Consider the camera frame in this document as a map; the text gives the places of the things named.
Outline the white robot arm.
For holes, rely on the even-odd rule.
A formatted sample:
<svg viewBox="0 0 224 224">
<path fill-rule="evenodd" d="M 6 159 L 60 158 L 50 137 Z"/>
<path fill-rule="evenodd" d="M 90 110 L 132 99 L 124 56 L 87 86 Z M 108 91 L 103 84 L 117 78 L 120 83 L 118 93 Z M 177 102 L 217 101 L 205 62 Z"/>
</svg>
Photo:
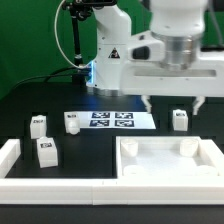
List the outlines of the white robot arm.
<svg viewBox="0 0 224 224">
<path fill-rule="evenodd" d="M 209 0 L 151 0 L 147 31 L 133 35 L 118 6 L 94 11 L 97 56 L 88 90 L 106 96 L 193 96 L 197 112 L 207 97 L 224 97 L 224 52 L 200 50 Z"/>
</svg>

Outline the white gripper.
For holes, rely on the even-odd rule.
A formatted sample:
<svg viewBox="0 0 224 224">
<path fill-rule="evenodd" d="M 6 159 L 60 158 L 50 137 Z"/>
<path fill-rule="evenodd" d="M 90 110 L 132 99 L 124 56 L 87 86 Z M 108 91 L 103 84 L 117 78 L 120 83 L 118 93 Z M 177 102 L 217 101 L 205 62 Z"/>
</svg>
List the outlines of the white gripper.
<svg viewBox="0 0 224 224">
<path fill-rule="evenodd" d="M 186 70 L 168 70 L 156 63 L 127 63 L 121 72 L 120 90 L 142 95 L 147 112 L 152 109 L 149 96 L 197 96 L 193 102 L 193 114 L 197 115 L 205 97 L 224 97 L 224 53 L 202 53 Z"/>
</svg>

